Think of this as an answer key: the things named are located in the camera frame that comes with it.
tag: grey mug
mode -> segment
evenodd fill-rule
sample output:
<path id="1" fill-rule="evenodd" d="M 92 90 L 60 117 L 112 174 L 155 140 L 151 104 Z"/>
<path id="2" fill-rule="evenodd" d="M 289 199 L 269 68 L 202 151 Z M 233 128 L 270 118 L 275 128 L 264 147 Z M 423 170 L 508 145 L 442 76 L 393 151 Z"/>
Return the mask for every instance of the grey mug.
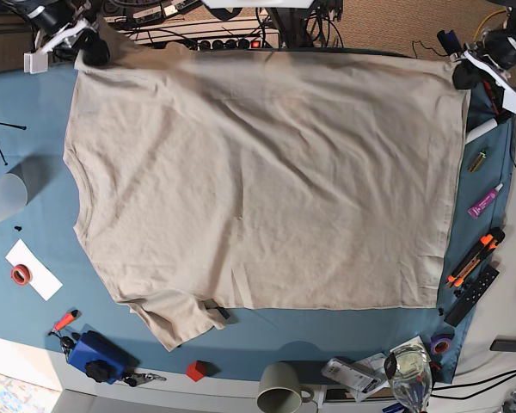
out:
<path id="1" fill-rule="evenodd" d="M 303 398 L 302 390 L 310 395 Z M 260 379 L 256 403 L 264 413 L 295 413 L 302 402 L 313 399 L 313 391 L 302 387 L 294 369 L 286 363 L 266 367 Z"/>

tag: t-shirt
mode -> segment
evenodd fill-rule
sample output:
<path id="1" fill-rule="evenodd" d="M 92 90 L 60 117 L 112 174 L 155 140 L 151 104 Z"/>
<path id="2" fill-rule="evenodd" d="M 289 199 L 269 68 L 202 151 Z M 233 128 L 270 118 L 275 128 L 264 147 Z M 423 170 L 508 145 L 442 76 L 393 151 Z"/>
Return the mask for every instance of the t-shirt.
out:
<path id="1" fill-rule="evenodd" d="M 210 299 L 435 306 L 468 107 L 453 65 L 110 48 L 108 68 L 77 63 L 75 231 L 168 350 L 223 328 Z"/>

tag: blue tablecloth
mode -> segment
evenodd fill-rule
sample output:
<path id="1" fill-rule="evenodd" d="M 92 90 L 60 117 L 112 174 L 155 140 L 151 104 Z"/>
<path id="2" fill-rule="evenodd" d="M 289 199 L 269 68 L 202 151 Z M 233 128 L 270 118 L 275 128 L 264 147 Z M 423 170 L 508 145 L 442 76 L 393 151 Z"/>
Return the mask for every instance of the blue tablecloth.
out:
<path id="1" fill-rule="evenodd" d="M 358 360 L 417 335 L 428 343 L 430 335 L 448 327 L 438 309 L 236 309 L 230 310 L 231 324 L 224 330 L 211 330 L 171 353 L 166 351 L 137 315 L 111 300 L 72 230 L 78 214 L 77 187 L 62 155 L 76 75 L 68 65 L 32 76 L 0 74 L 0 121 L 28 127 L 20 131 L 0 126 L 0 145 L 9 162 L 4 166 L 0 159 L 0 176 L 15 167 L 33 195 L 22 213 L 0 224 L 1 338 L 60 351 L 58 340 L 46 333 L 76 307 L 82 316 L 72 325 L 75 330 L 99 331 L 136 357 L 141 367 L 184 373 L 188 364 L 201 360 L 216 366 L 215 377 L 258 380 L 268 364 L 292 361 L 301 380 L 322 383 L 328 381 L 319 368 L 331 357 Z M 483 90 L 476 89 L 469 126 L 492 116 Z M 508 122 L 465 150 L 444 275 L 490 226 L 501 223 L 512 174 L 512 130 Z M 486 146 L 490 152 L 485 165 L 475 174 L 467 172 L 470 160 Z M 466 210 L 499 182 L 505 186 L 496 201 L 479 219 L 472 219 Z M 20 232 L 14 229 L 17 225 Z M 33 288 L 18 287 L 9 278 L 10 265 L 4 257 L 19 238 L 63 282 L 48 302 Z M 450 293 L 439 290 L 439 306 L 447 309 L 453 300 Z M 458 326 L 453 346 L 441 360 L 445 382 L 454 374 L 470 319 Z"/>

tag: red block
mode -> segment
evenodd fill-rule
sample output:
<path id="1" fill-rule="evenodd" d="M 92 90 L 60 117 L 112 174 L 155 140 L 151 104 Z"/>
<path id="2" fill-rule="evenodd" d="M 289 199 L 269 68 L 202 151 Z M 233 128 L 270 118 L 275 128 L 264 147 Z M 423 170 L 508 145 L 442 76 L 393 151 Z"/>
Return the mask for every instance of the red block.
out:
<path id="1" fill-rule="evenodd" d="M 192 381 L 199 381 L 206 376 L 206 366 L 202 361 L 194 361 L 187 366 L 186 375 Z"/>

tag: mug handle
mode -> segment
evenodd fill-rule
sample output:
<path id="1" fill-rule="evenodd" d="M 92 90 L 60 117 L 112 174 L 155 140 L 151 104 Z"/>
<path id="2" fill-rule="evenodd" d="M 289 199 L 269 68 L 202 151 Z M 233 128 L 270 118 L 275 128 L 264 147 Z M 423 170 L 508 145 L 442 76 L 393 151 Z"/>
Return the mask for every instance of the mug handle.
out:
<path id="1" fill-rule="evenodd" d="M 311 390 L 309 387 L 306 387 L 305 385 L 303 385 L 301 388 L 302 388 L 302 391 L 305 391 L 306 393 L 310 394 L 306 398 L 304 396 L 302 396 L 302 403 L 308 403 L 308 402 L 312 401 L 313 397 L 314 397 L 313 390 Z"/>

